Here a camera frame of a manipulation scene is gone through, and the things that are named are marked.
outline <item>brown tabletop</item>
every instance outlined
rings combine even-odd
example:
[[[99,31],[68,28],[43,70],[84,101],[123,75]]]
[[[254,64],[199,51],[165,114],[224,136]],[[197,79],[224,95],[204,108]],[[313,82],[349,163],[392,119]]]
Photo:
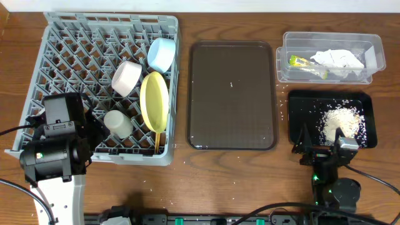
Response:
[[[86,176],[84,212],[101,213],[126,204],[139,212],[246,214],[265,204],[313,203],[311,167],[291,161],[288,120],[279,121],[279,143],[269,152],[198,151],[186,142],[189,48],[199,40],[266,41],[282,46],[286,31],[378,34],[387,68],[370,85],[280,84],[278,111],[286,117],[292,89],[364,91],[372,97],[378,144],[360,151],[351,165],[400,187],[400,14],[176,13],[181,28],[181,68],[177,95],[176,150],[166,167],[120,166],[95,162]],[[17,126],[47,22],[41,13],[11,13],[0,42],[0,130]],[[5,153],[15,133],[0,137],[0,178],[21,184],[19,161]],[[400,209],[392,190],[345,168],[339,176],[361,183],[357,212],[391,222]],[[0,186],[1,224],[37,224],[33,200]]]

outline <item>yellow plate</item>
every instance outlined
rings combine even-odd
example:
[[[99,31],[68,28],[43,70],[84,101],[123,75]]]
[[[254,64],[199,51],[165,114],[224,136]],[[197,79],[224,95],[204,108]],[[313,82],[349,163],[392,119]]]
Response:
[[[140,90],[140,108],[146,126],[162,133],[167,127],[168,88],[165,80],[158,72],[152,72],[143,79]]]

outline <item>gray plastic dish rack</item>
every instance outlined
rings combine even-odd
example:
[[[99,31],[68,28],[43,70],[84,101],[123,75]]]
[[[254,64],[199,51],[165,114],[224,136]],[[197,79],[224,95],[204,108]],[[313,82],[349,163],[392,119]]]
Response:
[[[120,140],[110,135],[99,146],[93,161],[116,164],[166,166],[173,160],[176,119],[176,91],[179,76],[179,26],[174,16],[45,12],[49,25],[44,30],[31,84],[19,125],[28,124],[44,108],[44,96],[86,93],[94,104],[94,116],[103,121],[113,109],[131,118],[132,135]],[[144,124],[139,106],[143,77],[153,71],[147,64],[147,52],[156,38],[173,39],[175,59],[163,74],[169,87],[169,114],[166,131],[161,134],[159,153],[154,154],[155,133]],[[134,90],[121,97],[111,87],[118,65],[131,61],[142,65],[142,74]],[[89,103],[83,101],[89,109]],[[19,158],[24,145],[32,139],[32,129],[16,134],[14,146],[6,153]]]

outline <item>black tray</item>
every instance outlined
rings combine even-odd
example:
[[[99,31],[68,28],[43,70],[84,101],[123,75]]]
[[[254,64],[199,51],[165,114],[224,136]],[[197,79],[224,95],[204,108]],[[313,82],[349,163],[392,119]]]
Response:
[[[266,42],[197,42],[191,49],[188,143],[196,149],[272,149],[278,142],[273,65]]]
[[[360,116],[364,116],[366,139],[365,144],[361,145],[361,136],[355,138],[362,148],[374,148],[378,143],[374,120],[373,103],[371,98],[363,92],[338,92],[338,91],[305,91],[294,90],[289,93],[289,136],[292,143],[296,142],[300,135],[300,130],[304,123],[307,124],[311,142],[315,146],[320,145],[317,127],[323,114],[332,108],[328,105],[338,105],[342,100],[350,100],[344,105],[355,107]]]

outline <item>white wall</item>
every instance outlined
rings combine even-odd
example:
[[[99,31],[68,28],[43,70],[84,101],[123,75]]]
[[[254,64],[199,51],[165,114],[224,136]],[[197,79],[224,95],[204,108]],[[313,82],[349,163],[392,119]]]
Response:
[[[400,0],[0,0],[10,12],[400,13]]]

